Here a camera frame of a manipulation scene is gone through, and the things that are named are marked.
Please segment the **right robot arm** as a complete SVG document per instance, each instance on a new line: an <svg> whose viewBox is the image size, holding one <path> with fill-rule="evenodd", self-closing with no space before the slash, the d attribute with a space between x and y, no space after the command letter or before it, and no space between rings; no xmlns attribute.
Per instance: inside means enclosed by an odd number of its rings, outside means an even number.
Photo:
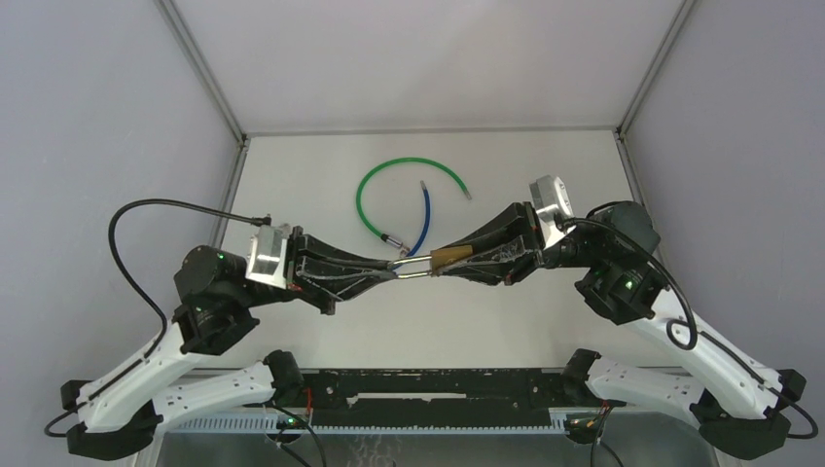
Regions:
<svg viewBox="0 0 825 467"><path fill-rule="evenodd" d="M579 406L632 405L695 428L714 448L753 460L793 436L806 379L757 363L692 310L655 258L660 236L645 209L611 201L584 217L514 203L475 232L434 251L436 276L513 285L539 269L582 269L575 283L599 317L672 357L682 376L619 363L580 348L561 373L563 395Z"/></svg>

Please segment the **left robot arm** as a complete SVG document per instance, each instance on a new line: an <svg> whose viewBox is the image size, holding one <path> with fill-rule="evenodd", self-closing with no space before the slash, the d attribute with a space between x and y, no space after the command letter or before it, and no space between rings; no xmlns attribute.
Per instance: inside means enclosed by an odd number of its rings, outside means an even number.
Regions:
<svg viewBox="0 0 825 467"><path fill-rule="evenodd" d="M161 331L106 376L63 384L63 407L78 416L66 434L68 451L119 460L194 418L249 404L297 403L304 377L285 350L195 383L181 377L257 327L255 307L301 301L331 315L338 303L394 278L388 261L344 252L285 225L260 227L246 256L194 248L174 276L180 305Z"/></svg>

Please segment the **large brass padlock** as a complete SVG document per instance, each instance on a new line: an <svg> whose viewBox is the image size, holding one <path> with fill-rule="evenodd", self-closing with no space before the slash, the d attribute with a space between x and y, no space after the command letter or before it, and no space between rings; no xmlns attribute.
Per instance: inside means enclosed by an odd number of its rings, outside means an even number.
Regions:
<svg viewBox="0 0 825 467"><path fill-rule="evenodd" d="M388 269L391 270L399 280L428 277L438 275L442 269L465 260L472 255L473 247L471 245L444 247L432 250L427 255L405 257L392 261L388 264ZM427 268L413 272L400 272L400 269L418 263L426 263Z"/></svg>

